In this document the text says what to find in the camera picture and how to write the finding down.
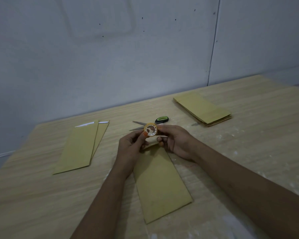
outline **scissors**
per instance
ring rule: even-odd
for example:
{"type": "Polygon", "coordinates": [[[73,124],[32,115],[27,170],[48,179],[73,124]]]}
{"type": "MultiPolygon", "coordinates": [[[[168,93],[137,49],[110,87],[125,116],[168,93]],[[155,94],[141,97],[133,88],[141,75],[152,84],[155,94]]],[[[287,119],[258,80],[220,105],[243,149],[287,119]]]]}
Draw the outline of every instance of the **scissors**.
{"type": "MultiPolygon", "coordinates": [[[[155,120],[155,124],[164,123],[164,122],[167,122],[168,120],[169,120],[169,118],[168,118],[168,117],[159,117],[159,118],[157,118],[157,119],[155,120]]],[[[134,128],[134,129],[132,129],[132,130],[130,130],[130,131],[134,131],[134,130],[143,129],[143,128],[144,128],[144,126],[147,124],[147,123],[144,123],[144,122],[136,122],[136,121],[133,121],[133,122],[135,122],[135,123],[137,123],[137,124],[140,124],[140,125],[143,125],[143,126],[140,126],[140,127],[134,128]]]]}

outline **person's right hand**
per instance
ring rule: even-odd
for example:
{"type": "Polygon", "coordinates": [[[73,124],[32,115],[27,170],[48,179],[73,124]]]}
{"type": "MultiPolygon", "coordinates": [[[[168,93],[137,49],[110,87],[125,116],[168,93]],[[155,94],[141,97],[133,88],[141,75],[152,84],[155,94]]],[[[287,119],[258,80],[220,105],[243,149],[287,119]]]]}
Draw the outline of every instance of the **person's right hand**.
{"type": "Polygon", "coordinates": [[[157,125],[159,135],[158,144],[165,148],[167,152],[175,153],[177,156],[194,160],[195,155],[191,152],[193,143],[198,142],[187,130],[176,125],[157,125]]]}

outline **wooden table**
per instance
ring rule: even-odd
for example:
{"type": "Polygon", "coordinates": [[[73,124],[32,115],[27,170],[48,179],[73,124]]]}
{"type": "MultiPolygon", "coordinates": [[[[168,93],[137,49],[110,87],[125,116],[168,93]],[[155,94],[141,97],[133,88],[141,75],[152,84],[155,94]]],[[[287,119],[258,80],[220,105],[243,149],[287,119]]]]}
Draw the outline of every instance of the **wooden table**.
{"type": "MultiPolygon", "coordinates": [[[[37,125],[0,170],[0,238],[69,238],[111,169],[119,138],[137,127],[131,121],[159,116],[299,194],[299,88],[253,76],[195,91],[233,118],[204,127],[168,95],[37,125]],[[111,122],[91,166],[52,175],[70,130],[94,119],[111,122]]],[[[266,238],[200,167],[171,159],[194,202],[146,225],[131,175],[117,237],[266,238]]]]}

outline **person's left arm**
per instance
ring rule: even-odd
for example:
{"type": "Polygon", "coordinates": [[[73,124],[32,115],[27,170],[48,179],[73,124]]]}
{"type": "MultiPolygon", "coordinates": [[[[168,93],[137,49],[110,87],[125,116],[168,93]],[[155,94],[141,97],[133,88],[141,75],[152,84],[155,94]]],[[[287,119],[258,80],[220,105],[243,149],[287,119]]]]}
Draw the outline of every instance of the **person's left arm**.
{"type": "Polygon", "coordinates": [[[126,178],[132,173],[140,149],[148,145],[147,132],[132,132],[120,139],[116,161],[94,201],[72,234],[74,238],[112,238],[120,213],[126,178]]]}

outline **adhesive tape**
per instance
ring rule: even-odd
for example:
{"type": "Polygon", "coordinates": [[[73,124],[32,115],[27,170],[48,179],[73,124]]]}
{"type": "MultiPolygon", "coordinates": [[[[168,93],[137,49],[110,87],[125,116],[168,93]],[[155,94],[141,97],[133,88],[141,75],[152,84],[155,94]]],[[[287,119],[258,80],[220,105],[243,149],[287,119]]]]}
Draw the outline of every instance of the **adhesive tape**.
{"type": "Polygon", "coordinates": [[[144,126],[144,132],[147,132],[150,137],[155,136],[157,133],[157,126],[155,123],[148,123],[144,126]]]}

